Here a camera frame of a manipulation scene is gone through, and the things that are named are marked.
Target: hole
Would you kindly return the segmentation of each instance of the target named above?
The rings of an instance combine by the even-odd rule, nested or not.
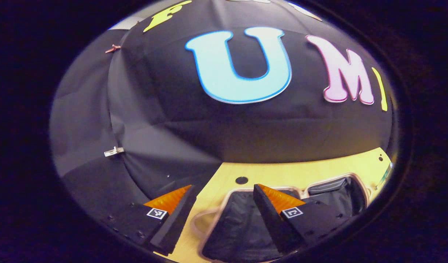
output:
[[[246,178],[245,176],[242,176],[240,178],[237,178],[235,180],[235,182],[238,184],[246,184],[248,182],[248,178]]]

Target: wooden base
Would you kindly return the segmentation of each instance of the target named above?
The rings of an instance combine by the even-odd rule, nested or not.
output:
[[[295,186],[304,190],[316,182],[352,173],[362,181],[370,203],[383,187],[379,185],[375,190],[390,162],[386,153],[376,148],[357,155],[303,163],[223,163],[197,196],[174,252],[165,258],[179,263],[210,262],[199,256],[197,250],[201,240],[192,231],[191,219],[198,213],[219,207],[227,193],[236,188],[261,183],[271,188]],[[241,176],[248,178],[248,182],[237,184],[235,180]]]

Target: light blue letter u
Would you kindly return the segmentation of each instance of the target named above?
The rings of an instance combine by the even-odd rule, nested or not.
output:
[[[204,91],[224,103],[243,104],[268,100],[289,85],[291,63],[281,41],[282,30],[269,27],[247,28],[255,37],[266,58],[268,70],[259,78],[244,78],[235,72],[227,41],[230,31],[216,31],[192,38],[185,44],[194,53],[196,70]]]

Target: black background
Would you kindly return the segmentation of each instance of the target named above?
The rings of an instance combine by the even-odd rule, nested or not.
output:
[[[320,0],[403,75],[412,157],[396,197],[342,246],[305,262],[448,262],[448,1]],[[144,1],[0,1],[0,262],[130,262],[72,202],[50,159],[55,87],[88,43]]]

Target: black cloth cover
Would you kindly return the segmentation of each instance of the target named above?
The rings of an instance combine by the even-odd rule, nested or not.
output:
[[[299,198],[295,191],[281,192]],[[228,263],[264,262],[283,256],[266,229],[254,202],[253,192],[248,191],[231,194],[202,254]]]
[[[157,174],[162,181],[159,174],[167,173],[161,168],[166,164],[183,167],[188,163],[191,169],[201,170],[217,160],[285,163],[386,149],[392,113],[381,110],[380,88],[371,67],[383,76],[388,94],[387,75],[361,45],[329,22],[302,15],[278,0],[271,4],[193,1],[143,33],[150,22],[143,20],[125,35],[109,70],[112,125],[130,152],[125,160],[129,169]],[[293,73],[290,84],[260,103],[214,100],[204,92],[194,55],[185,43],[205,33],[231,31],[234,36],[228,45],[235,70],[242,77],[254,78],[267,70],[258,42],[244,34],[254,26],[284,31],[281,40]],[[373,105],[350,98],[343,103],[324,100],[327,70],[320,52],[305,39],[309,34],[329,40],[345,57],[346,49],[361,56],[375,97]],[[172,148],[173,154],[167,151]]]
[[[107,75],[112,53],[127,30],[109,30],[97,37],[74,60],[55,93],[50,116],[50,142],[58,174],[118,146],[112,133],[107,98]]]
[[[149,201],[119,156],[92,160],[68,172],[62,181],[75,201],[96,219],[106,218],[132,202]]]
[[[358,215],[367,206],[362,188],[350,177],[310,187],[308,193],[310,200],[331,205],[346,216]]]

